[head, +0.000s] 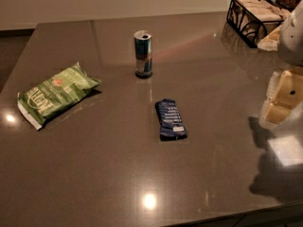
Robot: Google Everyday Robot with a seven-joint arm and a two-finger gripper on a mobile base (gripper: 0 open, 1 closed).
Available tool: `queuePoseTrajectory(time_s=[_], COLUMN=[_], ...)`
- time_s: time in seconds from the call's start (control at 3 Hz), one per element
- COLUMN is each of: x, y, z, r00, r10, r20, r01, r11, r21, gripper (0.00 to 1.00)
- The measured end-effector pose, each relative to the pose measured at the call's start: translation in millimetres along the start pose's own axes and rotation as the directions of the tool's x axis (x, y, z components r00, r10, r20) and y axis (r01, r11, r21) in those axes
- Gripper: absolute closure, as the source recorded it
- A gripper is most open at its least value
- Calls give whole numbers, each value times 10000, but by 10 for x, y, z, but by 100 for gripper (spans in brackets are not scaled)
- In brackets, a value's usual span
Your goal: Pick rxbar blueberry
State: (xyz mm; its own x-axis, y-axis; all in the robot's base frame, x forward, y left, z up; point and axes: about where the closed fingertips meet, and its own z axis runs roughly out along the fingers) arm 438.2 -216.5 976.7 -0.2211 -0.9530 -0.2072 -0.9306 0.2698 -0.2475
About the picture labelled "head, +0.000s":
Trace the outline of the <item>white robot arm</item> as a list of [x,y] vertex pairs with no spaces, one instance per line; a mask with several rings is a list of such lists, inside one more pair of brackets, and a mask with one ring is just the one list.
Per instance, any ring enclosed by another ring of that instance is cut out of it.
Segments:
[[281,26],[277,52],[294,68],[275,71],[269,80],[259,118],[265,129],[282,124],[303,100],[303,0]]

